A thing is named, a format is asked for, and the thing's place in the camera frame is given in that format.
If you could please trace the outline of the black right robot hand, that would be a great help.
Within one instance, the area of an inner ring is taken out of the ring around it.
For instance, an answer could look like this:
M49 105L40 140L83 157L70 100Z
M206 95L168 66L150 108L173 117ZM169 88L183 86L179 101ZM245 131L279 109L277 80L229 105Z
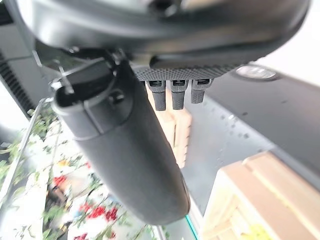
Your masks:
M40 67L57 73L52 108L98 176L140 220L182 219L190 197L156 117L199 104L214 79L274 52L308 0L6 0Z

